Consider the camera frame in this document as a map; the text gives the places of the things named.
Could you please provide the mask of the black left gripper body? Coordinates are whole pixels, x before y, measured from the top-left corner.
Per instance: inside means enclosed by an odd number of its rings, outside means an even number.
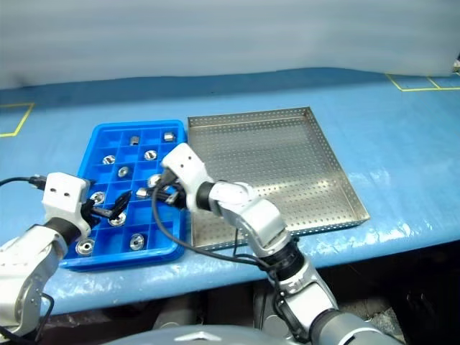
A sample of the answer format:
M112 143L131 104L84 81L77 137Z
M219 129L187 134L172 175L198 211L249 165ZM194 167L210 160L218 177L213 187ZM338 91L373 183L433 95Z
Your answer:
M94 228L97 226L101 220L100 218L94 216L92 214L92 209L95 205L95 201L93 199L88 199L82 206L81 206L81 216L86 221L86 223L90 226L90 228Z

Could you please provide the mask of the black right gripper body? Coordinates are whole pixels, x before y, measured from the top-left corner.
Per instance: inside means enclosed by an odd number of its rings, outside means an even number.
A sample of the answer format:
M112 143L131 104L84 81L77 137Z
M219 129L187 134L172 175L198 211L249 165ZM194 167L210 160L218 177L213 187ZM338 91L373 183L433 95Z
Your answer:
M160 194L160 193L166 193L163 191L163 187L167 184L171 184L173 182L179 182L180 184L180 181L177 179L177 178L174 178L173 180L163 180L163 179L160 179L158 182L157 182L157 189L158 189L158 192L157 194ZM185 192L185 189L184 187L180 184L180 190L178 192L176 192L177 194L177 200L175 202L174 205L168 205L168 206L172 206L174 208L177 208L177 209L185 209L186 208L186 192Z

